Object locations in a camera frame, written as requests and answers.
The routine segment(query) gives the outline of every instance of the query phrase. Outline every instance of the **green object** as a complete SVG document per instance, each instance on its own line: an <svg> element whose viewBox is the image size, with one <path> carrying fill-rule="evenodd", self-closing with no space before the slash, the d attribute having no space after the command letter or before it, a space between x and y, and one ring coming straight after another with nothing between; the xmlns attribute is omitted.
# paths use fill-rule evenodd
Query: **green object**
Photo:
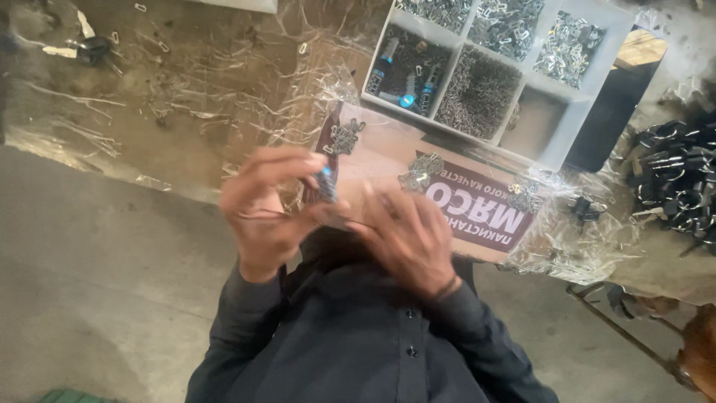
<svg viewBox="0 0 716 403"><path fill-rule="evenodd" d="M94 397L72 389L58 389L46 394L38 403L115 403L115 400Z"/></svg>

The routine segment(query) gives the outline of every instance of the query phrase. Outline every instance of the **white compartment box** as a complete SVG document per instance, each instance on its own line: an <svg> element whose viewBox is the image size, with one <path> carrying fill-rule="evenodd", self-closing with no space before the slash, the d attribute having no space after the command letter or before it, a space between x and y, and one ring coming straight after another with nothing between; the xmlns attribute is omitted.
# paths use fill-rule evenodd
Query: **white compartment box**
<svg viewBox="0 0 716 403"><path fill-rule="evenodd" d="M460 30L460 35L457 35L434 22L396 9L397 0L394 0L373 55L374 61L382 51L383 38L388 24L396 24L429 42L447 47L451 49L452 54L427 117L410 112L367 93L365 85L362 91L362 99L412 119L433 125L476 145L490 148L514 161L541 169L558 171L567 157L574 139L579 134L582 124L589 114L596 96L599 94L606 76L609 74L611 66L614 64L621 44L632 29L634 17L603 0L546 0L533 33L534 44L532 49L528 52L524 61L516 62L468 40L468 33L473 25L479 3L480 0L473 2L468 20ZM544 41L554 25L559 11L565 11L576 19L584 18L589 24L596 25L605 31L604 38L592 55L589 66L582 77L581 89L579 90L533 70ZM513 107L511 107L509 113L506 113L504 117L502 126L489 141L476 138L469 133L462 133L435 121L437 109L445 95L464 46L474 47L487 56L517 67L524 76L518 92L514 95L513 106L517 104L520 98L523 98L520 115L525 118L522 119L521 117L513 130L505 131L513 110ZM371 65L368 71L371 72L372 70L373 66ZM539 102L540 97L546 103ZM541 113L546 113L549 119L545 118Z"/></svg>

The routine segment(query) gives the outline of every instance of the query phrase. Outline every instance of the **metal bar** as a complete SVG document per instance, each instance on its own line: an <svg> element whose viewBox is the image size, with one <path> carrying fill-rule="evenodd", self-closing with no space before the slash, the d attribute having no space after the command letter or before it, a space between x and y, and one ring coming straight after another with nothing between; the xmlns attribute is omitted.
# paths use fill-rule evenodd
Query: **metal bar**
<svg viewBox="0 0 716 403"><path fill-rule="evenodd" d="M623 338L625 338L629 343L635 345L639 350L641 350L644 354L646 354L649 358L651 358L654 362L659 364L666 372L672 373L672 366L669 365L669 362L665 359L663 359L659 354L655 353L654 350L651 350L649 347L647 347L646 344L639 341L637 338L632 336L631 333L624 330L621 326L616 324L610 317L607 315L604 315L599 309L595 308L594 305L586 302L583 297L580 295L583 295L585 291L582 291L581 293L575 293L574 292L574 284L570 284L570 286L567 287L567 293L577 301L579 301L582 305L584 305L585 308L587 308L590 312L592 312L597 318L600 318L603 322L605 322L609 327L614 329L619 335Z"/></svg>

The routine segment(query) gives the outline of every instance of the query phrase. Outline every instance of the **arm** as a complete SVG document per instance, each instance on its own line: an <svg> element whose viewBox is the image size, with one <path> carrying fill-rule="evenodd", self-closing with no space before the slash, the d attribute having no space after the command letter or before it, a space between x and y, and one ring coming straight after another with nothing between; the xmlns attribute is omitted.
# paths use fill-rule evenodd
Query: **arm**
<svg viewBox="0 0 716 403"><path fill-rule="evenodd" d="M186 403L209 403L226 395L251 360L266 347L281 320L278 276L250 283L234 268L219 297L209 350L194 371Z"/></svg>
<svg viewBox="0 0 716 403"><path fill-rule="evenodd" d="M279 268L320 226L320 217L346 209L341 204L314 204L289 216L276 186L301 179L317 187L311 175L327 162L326 156L302 148L260 148L239 175L223 185L219 207L236 237L241 264L221 292L209 350L189 381L187 403L221 401L271 340L281 318Z"/></svg>
<svg viewBox="0 0 716 403"><path fill-rule="evenodd" d="M446 339L461 352L473 376L499 402L557 402L534 377L525 352L504 323L455 274L453 231L440 208L423 196L366 188L371 227L351 222L383 267L423 297L442 320Z"/></svg>
<svg viewBox="0 0 716 403"><path fill-rule="evenodd" d="M467 284L433 304L446 338L465 358L478 383L499 402L557 402L534 376L525 351L505 324Z"/></svg>

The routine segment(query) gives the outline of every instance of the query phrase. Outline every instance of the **hand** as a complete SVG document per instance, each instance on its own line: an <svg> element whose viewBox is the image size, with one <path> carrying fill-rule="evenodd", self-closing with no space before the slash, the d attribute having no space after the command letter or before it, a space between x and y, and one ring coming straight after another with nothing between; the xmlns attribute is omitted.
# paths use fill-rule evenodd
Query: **hand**
<svg viewBox="0 0 716 403"><path fill-rule="evenodd" d="M350 222L383 267L424 298L439 298L460 287L451 242L453 231L431 200L402 190L376 192L366 183L366 219Z"/></svg>
<svg viewBox="0 0 716 403"><path fill-rule="evenodd" d="M260 148L221 189L219 208L236 236L241 256L239 272L251 283L266 283L298 251L301 241L329 214L344 212L344 204L318 203L296 216L284 214L276 186L301 179L317 187L311 175L328 159L303 148Z"/></svg>

